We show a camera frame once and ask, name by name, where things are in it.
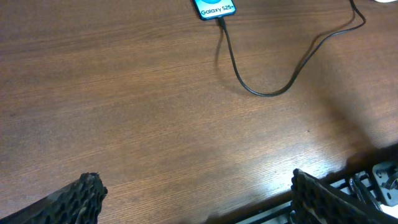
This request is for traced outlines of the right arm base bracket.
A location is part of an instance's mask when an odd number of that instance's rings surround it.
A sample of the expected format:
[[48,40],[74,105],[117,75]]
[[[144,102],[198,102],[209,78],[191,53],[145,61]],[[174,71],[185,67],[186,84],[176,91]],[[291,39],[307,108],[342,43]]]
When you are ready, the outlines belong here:
[[[387,174],[382,175],[380,173],[377,173],[375,170],[364,170],[329,185],[356,198],[356,187],[354,186],[355,179],[358,180],[359,185],[362,185],[364,187],[364,193],[370,193],[376,199],[376,204],[379,205],[379,209],[388,214],[382,209],[382,206],[387,204],[387,199],[389,199],[391,195],[386,194],[385,197],[382,197],[380,188],[386,186],[388,189],[395,190],[397,185],[395,183],[392,183],[392,179]],[[291,202],[292,199],[280,205],[260,210],[253,215],[239,219],[237,222],[294,223],[294,221],[292,221],[293,210],[291,207]],[[395,223],[397,223],[397,215],[391,216],[395,218]]]

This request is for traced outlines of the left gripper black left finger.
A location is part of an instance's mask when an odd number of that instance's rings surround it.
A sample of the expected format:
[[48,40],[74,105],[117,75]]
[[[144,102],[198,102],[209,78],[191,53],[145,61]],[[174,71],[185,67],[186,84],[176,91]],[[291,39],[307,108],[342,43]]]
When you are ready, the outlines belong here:
[[99,174],[83,173],[58,191],[2,218],[1,224],[97,224],[107,193]]

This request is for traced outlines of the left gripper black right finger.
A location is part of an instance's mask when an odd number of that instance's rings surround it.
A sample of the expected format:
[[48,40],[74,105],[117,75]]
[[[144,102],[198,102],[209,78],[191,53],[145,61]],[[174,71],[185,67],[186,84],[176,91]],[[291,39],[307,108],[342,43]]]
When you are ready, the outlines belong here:
[[354,198],[312,175],[295,169],[292,177],[294,223],[394,224],[395,218],[379,209],[376,199],[354,180]]

